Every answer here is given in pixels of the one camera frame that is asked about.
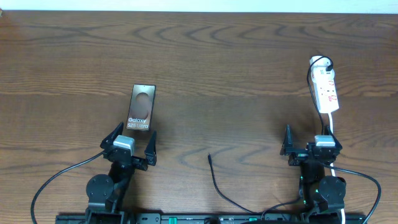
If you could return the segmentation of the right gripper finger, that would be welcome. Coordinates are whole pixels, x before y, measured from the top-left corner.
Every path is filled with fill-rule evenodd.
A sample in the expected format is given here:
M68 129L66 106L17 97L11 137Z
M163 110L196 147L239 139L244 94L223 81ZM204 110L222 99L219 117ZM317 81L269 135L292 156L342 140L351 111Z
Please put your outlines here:
M287 125L285 128L285 136L280 150L280 155L289 156L293 152L294 152L294 144L293 144L292 133L290 130L290 126Z
M335 137L335 135L332 133L331 128L329 126L325 126L324 137L326 137L326 140L323 143L325 147L335 147L337 149L343 148L340 142Z

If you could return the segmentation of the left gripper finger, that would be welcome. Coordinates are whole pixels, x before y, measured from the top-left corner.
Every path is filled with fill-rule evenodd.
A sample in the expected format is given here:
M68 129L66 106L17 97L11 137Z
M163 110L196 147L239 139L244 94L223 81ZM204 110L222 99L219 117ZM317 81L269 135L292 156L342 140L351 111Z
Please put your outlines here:
M156 140L157 140L157 131L154 131L144 151L146 155L147 164L150 166L155 166L157 163Z
M113 145L114 140L119 136L122 135L124 128L124 123L120 122L116 128L109 133L101 142L100 148L107 149L108 147Z

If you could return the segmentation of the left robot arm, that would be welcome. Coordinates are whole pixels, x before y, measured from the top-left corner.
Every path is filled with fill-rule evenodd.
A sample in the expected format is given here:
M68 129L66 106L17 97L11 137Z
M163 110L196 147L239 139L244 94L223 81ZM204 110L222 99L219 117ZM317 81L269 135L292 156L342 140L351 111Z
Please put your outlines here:
M149 166L156 165L157 133L152 133L144 151L145 157L141 158L134 155L135 140L122 135L123 127L124 123L119 123L100 144L103 157L112 164L108 174L98 174L86 185L86 223L135 222L134 215L122 211L123 199L135 171L146 171Z

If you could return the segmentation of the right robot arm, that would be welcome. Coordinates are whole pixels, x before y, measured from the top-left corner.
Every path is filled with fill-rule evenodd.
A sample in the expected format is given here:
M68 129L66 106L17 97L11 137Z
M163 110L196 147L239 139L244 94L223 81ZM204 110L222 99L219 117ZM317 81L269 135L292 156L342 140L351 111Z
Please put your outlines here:
M290 127L285 128L285 137L280 155L288 156L289 166L300 167L299 195L305 205L300 219L309 222L315 215L333 215L345 207L345 179L325 174L325 166L335 162L342 145L326 129L325 135L316 135L305 148L294 146Z

